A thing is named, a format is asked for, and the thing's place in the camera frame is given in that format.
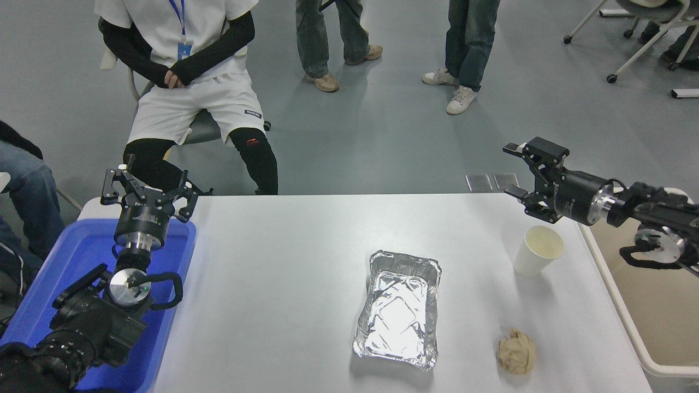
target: logo on shorts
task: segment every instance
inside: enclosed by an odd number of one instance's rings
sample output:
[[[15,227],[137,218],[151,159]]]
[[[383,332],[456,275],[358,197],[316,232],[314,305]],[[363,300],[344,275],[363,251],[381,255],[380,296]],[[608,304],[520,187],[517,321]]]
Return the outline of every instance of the logo on shorts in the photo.
[[[253,115],[253,116],[257,117],[258,119],[262,118],[261,113],[255,112],[254,110],[250,110],[250,109],[245,109],[245,114],[246,115]]]

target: paper cup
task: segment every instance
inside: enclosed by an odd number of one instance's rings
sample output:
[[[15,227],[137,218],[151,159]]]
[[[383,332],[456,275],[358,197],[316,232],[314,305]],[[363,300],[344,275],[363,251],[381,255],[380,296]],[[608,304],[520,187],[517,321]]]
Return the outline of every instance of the paper cup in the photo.
[[[563,255],[563,239],[548,227],[527,229],[517,256],[512,261],[514,272],[523,277],[533,277],[554,259]]]

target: lanyard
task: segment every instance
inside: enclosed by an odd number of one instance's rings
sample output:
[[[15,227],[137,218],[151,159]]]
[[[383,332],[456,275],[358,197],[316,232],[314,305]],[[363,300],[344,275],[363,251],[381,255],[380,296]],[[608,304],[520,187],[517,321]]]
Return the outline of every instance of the lanyard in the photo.
[[[182,4],[182,16],[180,17],[180,10],[177,9],[177,5],[175,5],[175,0],[170,0],[170,5],[173,7],[173,10],[175,10],[175,13],[177,14],[177,19],[180,21],[180,24],[182,25],[182,35],[185,35],[185,0],[180,0],[180,3]]]

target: foil container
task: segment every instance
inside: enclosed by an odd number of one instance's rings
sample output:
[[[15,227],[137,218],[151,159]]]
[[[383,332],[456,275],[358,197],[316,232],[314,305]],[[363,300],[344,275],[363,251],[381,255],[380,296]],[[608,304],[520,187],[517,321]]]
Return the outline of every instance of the foil container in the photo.
[[[432,369],[437,362],[439,263],[379,250],[369,259],[369,270],[354,352]]]

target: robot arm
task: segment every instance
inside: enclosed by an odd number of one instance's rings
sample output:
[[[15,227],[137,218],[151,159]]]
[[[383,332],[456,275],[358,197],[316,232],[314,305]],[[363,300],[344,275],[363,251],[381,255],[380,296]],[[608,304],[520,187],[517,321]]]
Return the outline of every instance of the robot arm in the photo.
[[[122,212],[114,241],[123,247],[114,273],[100,264],[67,287],[53,302],[57,310],[49,333],[34,348],[23,343],[0,347],[0,393],[73,392],[88,369],[107,363],[126,363],[129,351],[145,331],[141,318],[149,310],[163,310],[182,300],[182,279],[176,273],[147,274],[151,252],[165,244],[170,217],[186,222],[202,193],[187,182],[185,171],[176,190],[163,193],[146,188],[128,166],[108,169],[102,204],[119,203],[113,184],[124,188]],[[177,212],[173,202],[185,198]],[[152,283],[170,280],[175,297],[155,303]],[[114,392],[97,390],[95,392]]]
[[[508,143],[503,151],[522,158],[534,175],[534,191],[509,186],[505,193],[524,205],[524,212],[554,223],[568,217],[585,225],[599,219],[619,227],[628,218],[641,222],[634,245],[619,253],[632,266],[686,269],[699,277],[699,205],[686,195],[669,193],[644,183],[629,188],[616,179],[570,171],[563,160],[570,151],[543,138]],[[622,190],[614,192],[614,184]],[[644,259],[633,254],[642,253]]]

